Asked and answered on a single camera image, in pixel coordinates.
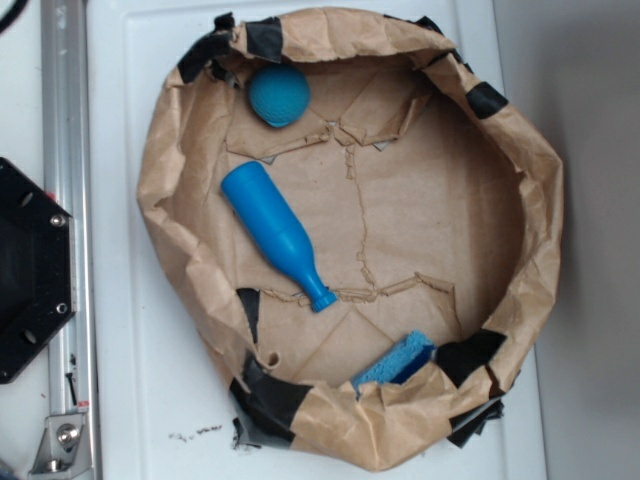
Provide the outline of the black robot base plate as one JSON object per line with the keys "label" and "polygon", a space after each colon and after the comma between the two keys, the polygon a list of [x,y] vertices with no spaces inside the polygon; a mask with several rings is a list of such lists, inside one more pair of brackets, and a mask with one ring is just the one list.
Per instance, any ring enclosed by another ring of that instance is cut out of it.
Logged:
{"label": "black robot base plate", "polygon": [[1,160],[1,383],[13,382],[74,313],[71,216]]}

